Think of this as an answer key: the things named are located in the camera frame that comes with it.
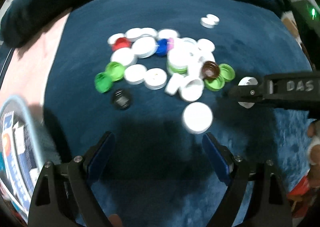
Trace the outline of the white ribbed lid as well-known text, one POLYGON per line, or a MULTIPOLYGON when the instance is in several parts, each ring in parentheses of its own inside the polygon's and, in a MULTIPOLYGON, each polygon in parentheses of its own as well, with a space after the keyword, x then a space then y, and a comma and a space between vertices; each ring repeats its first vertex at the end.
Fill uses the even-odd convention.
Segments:
MULTIPOLYGON (((253 86, 258 85, 258 80, 255 77, 243 77, 240 82, 238 83, 238 86, 253 86)), ((243 90, 241 93, 244 94, 244 97, 248 97, 250 95, 250 90, 246 89, 243 90)), ((248 101, 239 101, 238 104, 246 109, 250 109, 254 106, 253 102, 248 101)))

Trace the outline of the large white lid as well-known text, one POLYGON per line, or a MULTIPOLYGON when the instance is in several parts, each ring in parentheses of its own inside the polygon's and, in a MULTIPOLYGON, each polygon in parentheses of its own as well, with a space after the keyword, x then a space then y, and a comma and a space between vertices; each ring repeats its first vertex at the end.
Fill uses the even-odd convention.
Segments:
POLYGON ((202 102, 193 102, 182 113, 182 125, 191 134, 204 133, 213 123, 213 112, 202 102))

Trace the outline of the blue mesh basket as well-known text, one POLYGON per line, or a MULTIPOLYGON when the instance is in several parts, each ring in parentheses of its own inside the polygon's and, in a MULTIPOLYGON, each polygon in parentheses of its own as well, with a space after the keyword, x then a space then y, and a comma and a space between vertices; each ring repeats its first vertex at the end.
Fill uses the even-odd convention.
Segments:
POLYGON ((36 156, 41 125, 31 115, 25 100, 18 95, 9 97, 1 107, 1 183, 10 201, 28 220, 33 191, 41 167, 36 156))

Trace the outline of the light green cap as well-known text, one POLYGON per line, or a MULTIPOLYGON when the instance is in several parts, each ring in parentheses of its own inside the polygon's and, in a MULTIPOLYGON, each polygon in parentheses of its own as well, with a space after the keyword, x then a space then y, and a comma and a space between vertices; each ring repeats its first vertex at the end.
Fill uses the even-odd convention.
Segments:
POLYGON ((230 65, 221 63, 219 65, 219 68, 220 68, 220 74, 226 82, 230 82, 233 79, 235 79, 235 71, 230 65))

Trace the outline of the white cap pair right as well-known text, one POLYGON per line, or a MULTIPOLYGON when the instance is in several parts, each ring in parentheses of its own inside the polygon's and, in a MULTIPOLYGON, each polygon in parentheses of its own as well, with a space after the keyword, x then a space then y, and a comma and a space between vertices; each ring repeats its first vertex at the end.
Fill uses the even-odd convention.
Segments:
POLYGON ((220 18, 216 15, 207 14, 206 17, 210 19, 214 23, 214 25, 217 25, 220 22, 220 18))

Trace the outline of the white cap pair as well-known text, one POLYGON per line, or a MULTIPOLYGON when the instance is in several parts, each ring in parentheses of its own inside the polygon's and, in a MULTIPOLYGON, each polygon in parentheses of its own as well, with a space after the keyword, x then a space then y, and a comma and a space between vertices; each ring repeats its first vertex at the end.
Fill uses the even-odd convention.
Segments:
POLYGON ((216 15, 207 14, 206 17, 210 19, 214 23, 214 25, 217 25, 220 22, 220 18, 216 15))
POLYGON ((208 29, 213 29, 215 26, 215 22, 213 22, 211 19, 208 19, 207 17, 202 17, 200 19, 200 24, 208 29))

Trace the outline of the black cap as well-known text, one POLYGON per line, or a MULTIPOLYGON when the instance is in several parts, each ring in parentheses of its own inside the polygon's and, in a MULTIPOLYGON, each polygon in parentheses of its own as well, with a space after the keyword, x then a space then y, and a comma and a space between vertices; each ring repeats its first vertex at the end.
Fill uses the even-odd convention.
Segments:
POLYGON ((111 103, 118 110, 125 110, 131 106, 132 96, 126 89, 117 89, 111 98, 111 103))

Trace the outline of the white cap pair left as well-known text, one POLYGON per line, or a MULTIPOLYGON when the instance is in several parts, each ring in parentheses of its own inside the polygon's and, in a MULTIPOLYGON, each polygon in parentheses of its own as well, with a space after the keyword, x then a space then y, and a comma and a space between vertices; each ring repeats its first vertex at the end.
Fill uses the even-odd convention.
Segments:
POLYGON ((215 22, 213 22, 211 19, 208 19, 207 17, 202 17, 200 19, 200 24, 208 29, 213 29, 215 26, 215 22))

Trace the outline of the pink bed sheet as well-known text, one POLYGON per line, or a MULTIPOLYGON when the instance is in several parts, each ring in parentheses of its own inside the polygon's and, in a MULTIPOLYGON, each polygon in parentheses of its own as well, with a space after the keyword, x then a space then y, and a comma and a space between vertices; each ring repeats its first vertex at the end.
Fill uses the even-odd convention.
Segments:
POLYGON ((43 121, 43 104, 48 76, 71 9, 44 26, 25 46, 14 50, 1 86, 1 104, 18 95, 31 114, 43 121))

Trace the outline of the green flip cap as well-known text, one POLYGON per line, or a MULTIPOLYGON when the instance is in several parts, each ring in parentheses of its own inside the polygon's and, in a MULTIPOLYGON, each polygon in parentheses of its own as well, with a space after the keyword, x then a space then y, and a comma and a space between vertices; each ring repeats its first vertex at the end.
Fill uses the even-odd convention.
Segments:
POLYGON ((124 78, 125 66, 119 62, 110 62, 107 64, 105 71, 96 74, 94 78, 95 89, 99 93, 108 92, 113 83, 124 78))

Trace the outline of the blue cap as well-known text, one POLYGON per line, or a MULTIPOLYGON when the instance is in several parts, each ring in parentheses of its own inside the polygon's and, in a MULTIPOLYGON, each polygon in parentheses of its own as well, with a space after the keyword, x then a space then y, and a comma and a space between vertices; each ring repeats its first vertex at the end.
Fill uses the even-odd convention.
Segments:
POLYGON ((157 45, 158 45, 158 48, 155 52, 155 54, 157 56, 160 56, 160 57, 163 57, 167 54, 167 51, 168 51, 168 40, 167 39, 160 39, 158 42, 157 42, 157 45))

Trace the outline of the red cap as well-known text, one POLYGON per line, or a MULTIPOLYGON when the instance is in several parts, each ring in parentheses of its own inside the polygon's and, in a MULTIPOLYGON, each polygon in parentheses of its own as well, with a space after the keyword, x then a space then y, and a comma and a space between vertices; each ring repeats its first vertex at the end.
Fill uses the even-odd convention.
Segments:
POLYGON ((130 48, 131 42, 126 37, 118 38, 112 45, 112 51, 117 51, 121 48, 130 48))

